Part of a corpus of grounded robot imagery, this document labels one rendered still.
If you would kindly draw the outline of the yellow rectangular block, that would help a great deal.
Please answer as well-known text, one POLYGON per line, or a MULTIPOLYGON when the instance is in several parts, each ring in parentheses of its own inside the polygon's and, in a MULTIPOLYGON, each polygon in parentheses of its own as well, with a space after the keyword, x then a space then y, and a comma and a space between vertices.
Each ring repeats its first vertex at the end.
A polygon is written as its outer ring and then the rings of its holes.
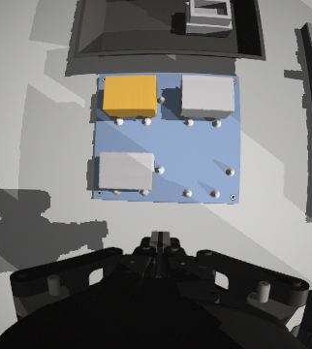
POLYGON ((110 117, 156 117, 156 76, 105 77, 103 110, 110 117))

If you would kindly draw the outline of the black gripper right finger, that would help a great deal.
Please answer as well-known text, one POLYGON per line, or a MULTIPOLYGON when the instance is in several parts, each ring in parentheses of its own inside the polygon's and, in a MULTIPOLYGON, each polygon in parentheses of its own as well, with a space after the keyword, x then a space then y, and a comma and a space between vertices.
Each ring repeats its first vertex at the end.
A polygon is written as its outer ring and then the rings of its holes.
POLYGON ((178 238, 161 232, 159 278, 171 279, 175 297, 219 303, 217 288, 226 293, 227 289, 215 284, 217 271, 229 280, 228 294, 277 317, 297 337, 308 282, 208 249, 198 251, 196 257, 188 256, 179 246, 178 238))

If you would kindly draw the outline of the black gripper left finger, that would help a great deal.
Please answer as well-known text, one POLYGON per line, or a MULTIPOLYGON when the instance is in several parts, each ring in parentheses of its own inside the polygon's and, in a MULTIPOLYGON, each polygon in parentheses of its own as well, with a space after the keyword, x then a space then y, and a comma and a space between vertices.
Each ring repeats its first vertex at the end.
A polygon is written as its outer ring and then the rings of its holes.
POLYGON ((151 238, 142 238, 132 254, 108 247, 13 272, 10 281, 17 320, 96 285, 94 297, 139 295, 147 276, 159 278, 160 238, 161 232, 152 231, 151 238), (90 273, 99 269, 103 278, 89 286, 90 273))

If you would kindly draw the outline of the white rectangular part with pocket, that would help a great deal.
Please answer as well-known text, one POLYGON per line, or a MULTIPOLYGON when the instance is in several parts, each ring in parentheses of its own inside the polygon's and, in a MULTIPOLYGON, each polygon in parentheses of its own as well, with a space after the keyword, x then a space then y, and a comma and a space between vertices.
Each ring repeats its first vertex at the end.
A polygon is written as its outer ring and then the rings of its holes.
POLYGON ((228 38, 232 31, 231 20, 230 0, 190 0, 186 2, 185 35, 228 38))

